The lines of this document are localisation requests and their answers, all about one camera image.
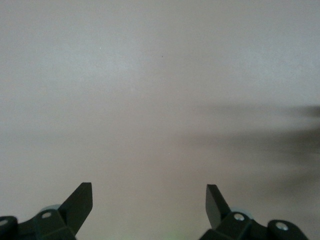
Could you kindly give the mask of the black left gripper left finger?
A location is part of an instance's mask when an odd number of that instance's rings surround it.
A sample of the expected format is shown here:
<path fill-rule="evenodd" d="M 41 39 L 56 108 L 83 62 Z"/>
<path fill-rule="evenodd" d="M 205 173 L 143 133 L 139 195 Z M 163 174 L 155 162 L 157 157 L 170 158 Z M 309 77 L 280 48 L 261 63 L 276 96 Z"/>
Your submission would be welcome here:
<path fill-rule="evenodd" d="M 15 216 L 0 216 L 0 240 L 77 240 L 92 208 L 92 184 L 83 182 L 57 209 L 42 210 L 21 223 Z"/>

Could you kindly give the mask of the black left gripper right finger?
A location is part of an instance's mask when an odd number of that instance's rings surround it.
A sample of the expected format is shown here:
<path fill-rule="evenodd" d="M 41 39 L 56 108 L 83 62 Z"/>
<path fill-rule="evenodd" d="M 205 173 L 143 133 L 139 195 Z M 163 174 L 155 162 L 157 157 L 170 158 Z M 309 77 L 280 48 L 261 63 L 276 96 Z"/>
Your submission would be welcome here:
<path fill-rule="evenodd" d="M 199 240 L 309 240 L 295 224 L 275 219 L 263 226 L 232 211 L 215 184 L 206 186 L 205 210 L 211 225 Z"/>

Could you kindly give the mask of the brown table cover cloth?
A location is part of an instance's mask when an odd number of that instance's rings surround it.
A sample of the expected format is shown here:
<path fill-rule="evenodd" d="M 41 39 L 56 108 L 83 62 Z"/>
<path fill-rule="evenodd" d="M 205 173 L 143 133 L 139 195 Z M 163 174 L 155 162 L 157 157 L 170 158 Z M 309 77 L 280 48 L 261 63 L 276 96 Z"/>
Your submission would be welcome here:
<path fill-rule="evenodd" d="M 0 216 L 82 182 L 78 240 L 197 240 L 208 184 L 320 240 L 320 0 L 0 0 Z"/>

